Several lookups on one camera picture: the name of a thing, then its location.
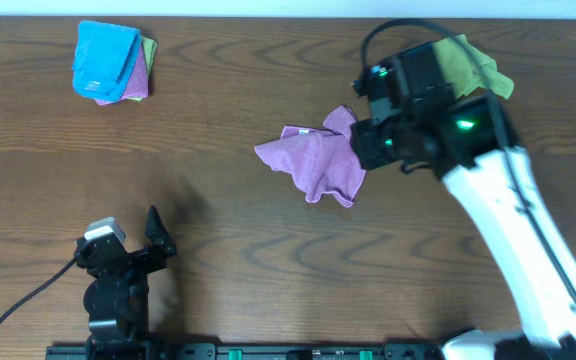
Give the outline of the purple microfiber cloth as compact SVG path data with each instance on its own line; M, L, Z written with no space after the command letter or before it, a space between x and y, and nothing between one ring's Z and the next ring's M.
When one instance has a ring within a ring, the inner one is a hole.
M356 122L354 112L340 105L320 128L286 125L277 140L257 145L254 151L273 171L289 174L306 202L330 195L350 208L366 175L350 145Z

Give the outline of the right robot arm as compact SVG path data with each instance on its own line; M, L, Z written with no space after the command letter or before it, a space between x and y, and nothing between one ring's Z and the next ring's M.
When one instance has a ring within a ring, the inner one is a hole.
M427 168L479 230L514 298L519 332L468 330L446 359L576 359L576 261L550 216L503 109L458 99L430 44L364 66L354 90L370 116L352 126L361 166Z

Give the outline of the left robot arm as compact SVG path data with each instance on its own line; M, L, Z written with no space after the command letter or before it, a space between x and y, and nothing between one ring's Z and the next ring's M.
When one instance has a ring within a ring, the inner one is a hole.
M149 331L148 275L167 267L177 254L155 206L148 210L145 237L150 243L129 252L118 222L91 223L76 242L76 265L94 278L85 291L90 337L87 359L162 359L167 346Z

